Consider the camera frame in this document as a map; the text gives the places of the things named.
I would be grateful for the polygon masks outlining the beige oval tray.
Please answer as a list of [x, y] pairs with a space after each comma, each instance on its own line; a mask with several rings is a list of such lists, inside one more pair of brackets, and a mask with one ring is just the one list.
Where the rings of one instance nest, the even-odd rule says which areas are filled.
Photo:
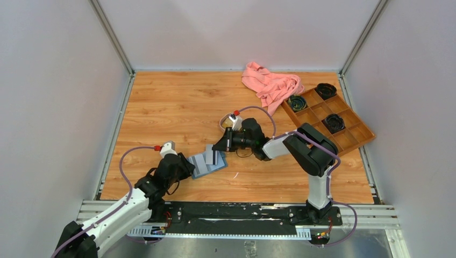
[[227, 127], [230, 127], [234, 131], [240, 131], [242, 122], [243, 118], [240, 115], [228, 113], [219, 121], [219, 129], [221, 132], [224, 132]]

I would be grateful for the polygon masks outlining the white striped card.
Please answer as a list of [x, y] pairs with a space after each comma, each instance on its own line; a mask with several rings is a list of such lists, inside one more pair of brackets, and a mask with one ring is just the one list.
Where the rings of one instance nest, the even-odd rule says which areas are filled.
[[207, 144], [204, 152], [206, 165], [217, 165], [219, 160], [219, 151], [212, 150], [212, 144]]

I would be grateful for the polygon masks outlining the teal leather card holder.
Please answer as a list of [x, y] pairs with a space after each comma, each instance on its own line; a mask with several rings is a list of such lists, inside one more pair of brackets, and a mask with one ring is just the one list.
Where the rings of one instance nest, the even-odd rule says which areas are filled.
[[196, 180], [228, 166], [225, 153], [215, 151], [212, 157], [215, 159], [206, 161], [206, 153], [199, 153], [188, 158], [188, 161], [195, 166], [192, 179]]

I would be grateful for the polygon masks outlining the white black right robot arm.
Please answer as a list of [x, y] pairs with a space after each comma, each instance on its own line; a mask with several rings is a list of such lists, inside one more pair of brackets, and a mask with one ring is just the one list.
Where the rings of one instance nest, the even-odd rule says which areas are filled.
[[266, 137], [254, 118], [241, 123], [239, 130], [227, 127], [220, 140], [212, 147], [214, 151], [236, 152], [250, 149], [260, 161], [270, 161], [291, 155], [308, 174], [309, 195], [302, 209], [289, 211], [290, 223], [321, 224], [329, 219], [332, 208], [330, 176], [340, 163], [336, 145], [309, 123], [278, 137]]

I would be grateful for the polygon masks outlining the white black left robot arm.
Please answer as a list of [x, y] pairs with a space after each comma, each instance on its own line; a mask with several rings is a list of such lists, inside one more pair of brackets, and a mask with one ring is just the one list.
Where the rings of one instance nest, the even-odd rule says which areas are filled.
[[134, 227], [148, 220], [160, 221], [165, 215], [163, 197], [194, 170], [182, 153], [164, 155], [118, 202], [83, 223], [68, 223], [51, 256], [102, 257]]

